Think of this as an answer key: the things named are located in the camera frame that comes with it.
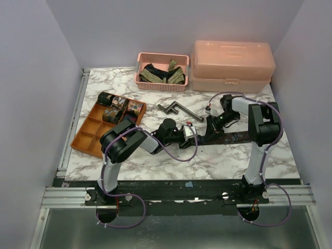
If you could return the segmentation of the dark brown blue floral tie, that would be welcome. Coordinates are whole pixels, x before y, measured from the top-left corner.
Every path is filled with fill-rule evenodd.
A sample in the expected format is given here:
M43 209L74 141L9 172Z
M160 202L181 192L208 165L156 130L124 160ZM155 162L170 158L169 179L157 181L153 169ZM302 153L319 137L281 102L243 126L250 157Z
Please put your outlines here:
M249 134L246 131L230 132L230 133L213 133L201 136L198 139L198 145L226 145L241 144L251 142Z

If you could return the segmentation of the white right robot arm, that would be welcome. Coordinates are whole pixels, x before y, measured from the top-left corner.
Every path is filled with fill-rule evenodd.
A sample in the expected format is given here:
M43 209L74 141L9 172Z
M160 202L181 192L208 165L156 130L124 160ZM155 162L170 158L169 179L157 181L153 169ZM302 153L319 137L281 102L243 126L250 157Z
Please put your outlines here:
M251 203L262 195L267 187L265 172L270 156L270 149L281 139L283 124L279 107L276 102L263 102L246 97L238 93L225 94L220 99L223 113L215 116L208 102L205 112L206 118L214 135L224 132L223 128L230 126L233 121L238 121L240 115L248 117L248 138L252 143L248 167L242 176L239 198L244 203Z

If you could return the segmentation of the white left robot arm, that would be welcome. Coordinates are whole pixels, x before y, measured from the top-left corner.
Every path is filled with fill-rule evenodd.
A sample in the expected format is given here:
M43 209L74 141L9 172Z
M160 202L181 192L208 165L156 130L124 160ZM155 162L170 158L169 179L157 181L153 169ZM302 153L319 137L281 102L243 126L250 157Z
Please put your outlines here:
M156 131L148 132L129 119L122 121L100 138L103 166L98 179L100 190L97 199L102 204L109 205L115 197L120 196L114 192L118 185L120 167L138 148L151 155L163 150L176 161L189 162L197 154L199 140L196 128L191 122L178 129L176 122L167 118ZM188 159L176 158L166 149L171 144L182 145L186 142L193 142L195 146L194 154Z

